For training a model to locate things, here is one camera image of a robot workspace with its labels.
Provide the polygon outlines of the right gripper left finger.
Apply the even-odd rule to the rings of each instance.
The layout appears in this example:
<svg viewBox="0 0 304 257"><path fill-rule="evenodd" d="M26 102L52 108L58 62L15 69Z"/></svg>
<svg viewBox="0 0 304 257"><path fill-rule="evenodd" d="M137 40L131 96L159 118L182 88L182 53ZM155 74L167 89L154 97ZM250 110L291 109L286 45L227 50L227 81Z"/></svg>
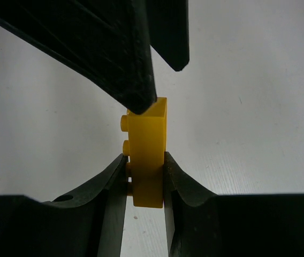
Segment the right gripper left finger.
<svg viewBox="0 0 304 257"><path fill-rule="evenodd" d="M0 256L120 256L127 157L59 196L0 195Z"/></svg>

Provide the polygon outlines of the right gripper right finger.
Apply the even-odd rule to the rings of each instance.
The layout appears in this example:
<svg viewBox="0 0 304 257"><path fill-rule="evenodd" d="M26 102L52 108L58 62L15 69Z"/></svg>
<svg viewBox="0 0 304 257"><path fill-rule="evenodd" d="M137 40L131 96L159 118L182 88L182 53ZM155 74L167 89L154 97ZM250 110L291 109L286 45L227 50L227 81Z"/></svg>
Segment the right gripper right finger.
<svg viewBox="0 0 304 257"><path fill-rule="evenodd" d="M218 195L165 153L169 256L304 256L304 193Z"/></svg>

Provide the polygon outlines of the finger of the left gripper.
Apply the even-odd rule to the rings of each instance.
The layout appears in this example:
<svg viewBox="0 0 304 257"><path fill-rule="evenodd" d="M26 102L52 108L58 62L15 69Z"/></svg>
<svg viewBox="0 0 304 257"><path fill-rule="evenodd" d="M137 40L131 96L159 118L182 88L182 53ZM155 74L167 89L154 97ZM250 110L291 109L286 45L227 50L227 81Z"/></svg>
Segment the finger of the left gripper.
<svg viewBox="0 0 304 257"><path fill-rule="evenodd" d="M135 114L157 99L144 1L0 1L0 26Z"/></svg>
<svg viewBox="0 0 304 257"><path fill-rule="evenodd" d="M188 0L146 1L150 44L176 72L189 63Z"/></svg>

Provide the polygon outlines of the yellow lego brick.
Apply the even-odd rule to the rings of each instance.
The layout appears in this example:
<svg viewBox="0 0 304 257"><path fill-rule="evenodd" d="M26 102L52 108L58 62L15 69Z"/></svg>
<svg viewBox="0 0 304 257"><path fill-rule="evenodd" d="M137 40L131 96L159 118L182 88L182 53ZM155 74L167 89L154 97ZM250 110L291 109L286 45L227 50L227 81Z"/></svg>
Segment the yellow lego brick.
<svg viewBox="0 0 304 257"><path fill-rule="evenodd" d="M127 110L120 128L128 134L123 155L128 157L128 193L136 207L163 207L163 165L167 139L167 98L159 97L143 114Z"/></svg>

